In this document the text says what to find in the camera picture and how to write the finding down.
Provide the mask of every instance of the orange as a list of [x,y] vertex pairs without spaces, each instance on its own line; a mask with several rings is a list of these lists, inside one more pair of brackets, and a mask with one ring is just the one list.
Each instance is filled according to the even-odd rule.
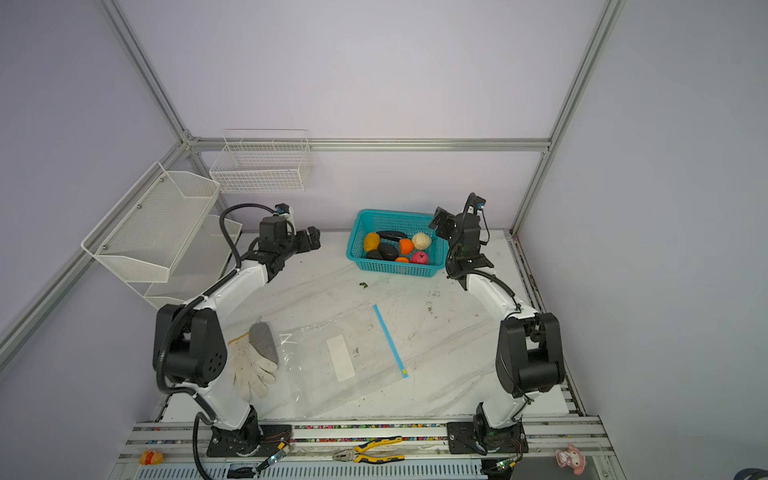
[[413,253],[413,242],[407,238],[400,240],[400,253],[403,255]]

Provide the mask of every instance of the plastic bag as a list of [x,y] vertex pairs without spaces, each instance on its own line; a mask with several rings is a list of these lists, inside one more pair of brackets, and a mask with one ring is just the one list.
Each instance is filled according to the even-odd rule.
[[373,305],[278,333],[297,415],[320,415],[402,379]]

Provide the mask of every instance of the black cable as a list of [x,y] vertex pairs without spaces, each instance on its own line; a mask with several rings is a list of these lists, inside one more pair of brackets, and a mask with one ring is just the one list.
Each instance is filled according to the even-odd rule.
[[207,419],[202,412],[197,413],[197,416],[194,418],[194,425],[192,426],[192,457],[194,458],[194,466],[197,467],[197,473],[203,477],[203,480],[213,480],[203,468],[203,463],[200,461],[200,453],[197,451],[197,430],[200,428],[201,420],[206,425],[213,425],[213,422]]
[[255,252],[254,248],[256,247],[256,244],[259,243],[260,237],[256,237],[253,239],[253,242],[250,243],[248,246],[248,251],[245,253],[245,256],[247,257],[250,253]]
[[485,224],[485,232],[488,234],[488,239],[484,242],[480,240],[481,245],[488,245],[488,242],[491,241],[491,231],[488,229],[488,222],[485,221],[485,210],[480,210],[482,212],[482,223]]
[[224,224],[224,219],[227,217],[227,214],[229,212],[233,212],[235,210],[239,210],[240,208],[246,208],[246,207],[260,208],[262,210],[266,210],[270,212],[271,214],[275,214],[274,209],[269,208],[266,205],[262,205],[262,204],[238,204],[238,205],[233,205],[232,207],[229,207],[225,211],[221,212],[221,215],[219,216],[219,228],[221,229],[221,233],[224,235],[224,239],[227,241],[227,245],[229,245],[230,250],[232,250],[232,257],[235,259],[235,268],[237,268],[238,270],[243,266],[243,259],[240,258],[240,254],[237,252],[237,246],[235,246],[235,243],[232,241],[229,233],[227,232],[227,227]]
[[165,334],[165,339],[163,340],[163,346],[160,349],[160,352],[157,354],[157,368],[155,369],[155,382],[157,383],[157,387],[160,389],[161,393],[167,393],[170,395],[183,392],[189,393],[192,396],[196,393],[194,389],[190,387],[169,387],[165,383],[165,361],[168,358],[171,343],[173,343],[174,339],[176,339],[179,334],[181,334],[181,327],[183,325],[184,317],[187,316],[187,314],[203,300],[205,300],[203,296],[199,296],[198,298],[192,300],[187,305],[185,305],[170,322],[170,327],[168,328],[168,331]]

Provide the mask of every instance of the eggplant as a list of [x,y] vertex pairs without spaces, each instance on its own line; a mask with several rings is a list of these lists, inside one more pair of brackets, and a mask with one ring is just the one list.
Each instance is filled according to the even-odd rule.
[[403,232],[399,232],[397,230],[384,230],[376,233],[378,233],[379,237],[383,238],[384,240],[391,240],[393,242],[399,242],[404,238],[408,238],[408,235],[405,235]]

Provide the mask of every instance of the toy fruit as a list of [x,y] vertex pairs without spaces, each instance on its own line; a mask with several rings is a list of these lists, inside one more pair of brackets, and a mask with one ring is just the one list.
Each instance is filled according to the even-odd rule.
[[379,245],[379,253],[382,254],[384,260],[389,260],[390,262],[400,256],[400,252],[397,251],[394,245],[383,242]]
[[407,238],[400,240],[400,253],[403,255],[413,253],[413,242]]
[[399,232],[397,230],[384,230],[377,233],[379,234],[379,237],[383,238],[384,240],[391,240],[393,242],[396,242],[401,238],[408,238],[408,235],[405,235],[403,232]]
[[369,252],[371,250],[376,250],[379,248],[379,243],[381,242],[381,239],[379,238],[378,233],[369,233],[366,235],[366,239],[362,241],[362,249],[366,252]]
[[158,465],[163,463],[163,454],[155,450],[144,450],[139,459],[141,465]]
[[413,246],[417,250],[426,250],[432,245],[432,239],[426,233],[417,233],[413,236]]
[[411,257],[411,263],[420,263],[422,265],[429,265],[429,257],[424,252],[416,252]]

